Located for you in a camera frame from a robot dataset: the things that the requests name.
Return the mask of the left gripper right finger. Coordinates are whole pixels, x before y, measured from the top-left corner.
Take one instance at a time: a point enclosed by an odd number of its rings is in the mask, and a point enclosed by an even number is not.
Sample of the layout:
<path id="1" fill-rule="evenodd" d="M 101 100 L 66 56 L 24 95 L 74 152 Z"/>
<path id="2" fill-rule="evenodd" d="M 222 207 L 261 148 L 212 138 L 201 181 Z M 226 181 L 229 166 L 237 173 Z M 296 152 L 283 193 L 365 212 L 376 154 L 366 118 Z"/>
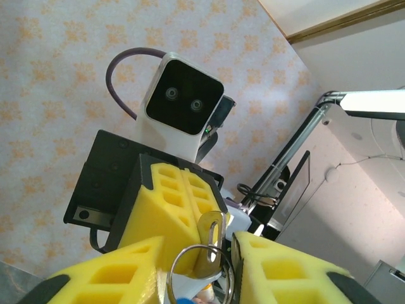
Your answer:
<path id="1" fill-rule="evenodd" d="M 348 270 L 288 246 L 235 232 L 236 303 L 378 303 Z"/>

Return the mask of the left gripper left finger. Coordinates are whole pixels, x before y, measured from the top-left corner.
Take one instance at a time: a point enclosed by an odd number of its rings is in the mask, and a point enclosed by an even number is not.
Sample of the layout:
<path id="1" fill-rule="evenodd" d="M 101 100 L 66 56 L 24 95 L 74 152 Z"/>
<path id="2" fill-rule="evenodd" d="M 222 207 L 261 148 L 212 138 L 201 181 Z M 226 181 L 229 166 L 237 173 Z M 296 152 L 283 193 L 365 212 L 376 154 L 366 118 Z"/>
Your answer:
<path id="1" fill-rule="evenodd" d="M 19 303 L 163 303 L 163 241 L 151 237 L 60 270 Z"/>

